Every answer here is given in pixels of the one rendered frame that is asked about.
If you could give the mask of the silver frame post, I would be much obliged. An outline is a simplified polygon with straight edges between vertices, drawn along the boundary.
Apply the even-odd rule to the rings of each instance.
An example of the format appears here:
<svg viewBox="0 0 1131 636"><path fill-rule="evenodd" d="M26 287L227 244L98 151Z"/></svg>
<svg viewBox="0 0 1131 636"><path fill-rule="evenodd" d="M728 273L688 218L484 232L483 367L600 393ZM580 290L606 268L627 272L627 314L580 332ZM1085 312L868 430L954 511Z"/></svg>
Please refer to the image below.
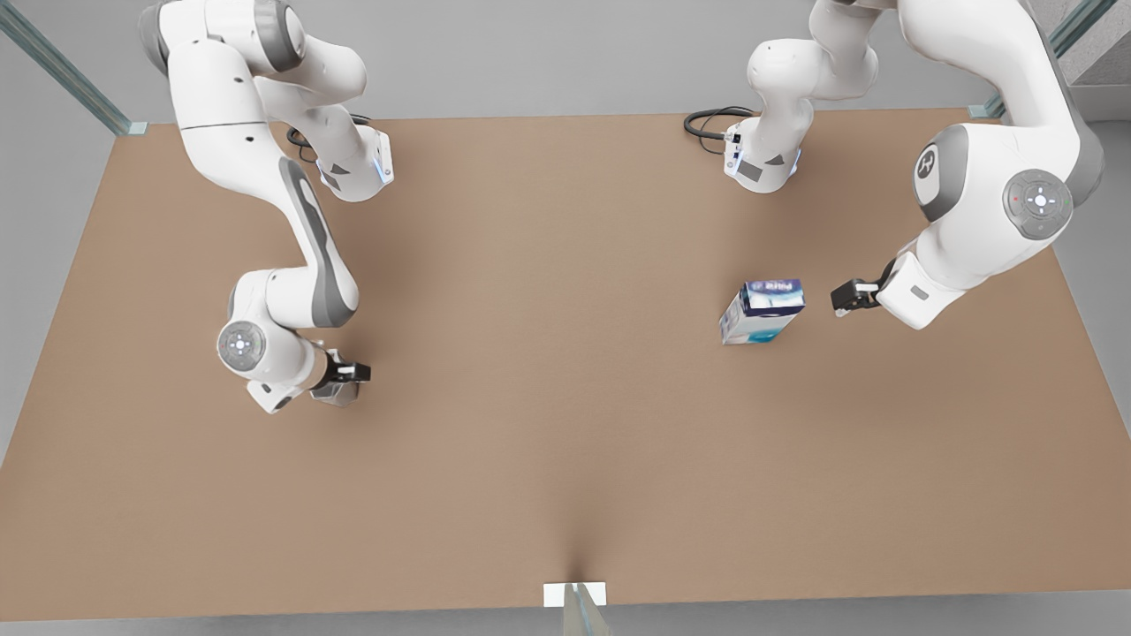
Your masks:
<svg viewBox="0 0 1131 636"><path fill-rule="evenodd" d="M543 605L563 610L563 636L613 636L601 613L606 607L605 582L558 582L543 585Z"/></svg>
<svg viewBox="0 0 1131 636"><path fill-rule="evenodd" d="M1131 117L1131 0L1018 0L1026 18L998 33L1009 48L985 76L994 92L974 120L1022 124L1051 104L1086 121Z"/></svg>
<svg viewBox="0 0 1131 636"><path fill-rule="evenodd" d="M132 121L80 71L28 17L18 11L11 0L0 0L0 32L29 57L53 80L118 137L143 136L145 121Z"/></svg>

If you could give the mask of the blue and white carton box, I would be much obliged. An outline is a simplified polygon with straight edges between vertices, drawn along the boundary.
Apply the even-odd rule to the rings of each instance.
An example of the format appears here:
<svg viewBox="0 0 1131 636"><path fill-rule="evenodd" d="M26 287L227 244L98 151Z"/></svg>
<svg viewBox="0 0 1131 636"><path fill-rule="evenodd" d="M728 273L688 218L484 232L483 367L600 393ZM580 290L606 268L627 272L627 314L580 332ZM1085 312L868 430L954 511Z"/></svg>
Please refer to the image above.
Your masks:
<svg viewBox="0 0 1131 636"><path fill-rule="evenodd" d="M770 342L805 306L800 280L746 281L720 317L720 341Z"/></svg>

